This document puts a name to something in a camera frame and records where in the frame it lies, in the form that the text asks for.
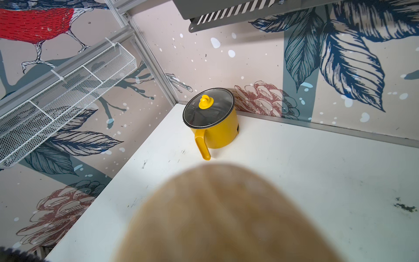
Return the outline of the wooden handle claw hammer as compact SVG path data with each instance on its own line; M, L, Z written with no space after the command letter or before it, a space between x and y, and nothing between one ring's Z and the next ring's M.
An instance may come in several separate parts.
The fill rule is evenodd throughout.
M188 169L131 220L116 262L339 262L275 186L231 164Z

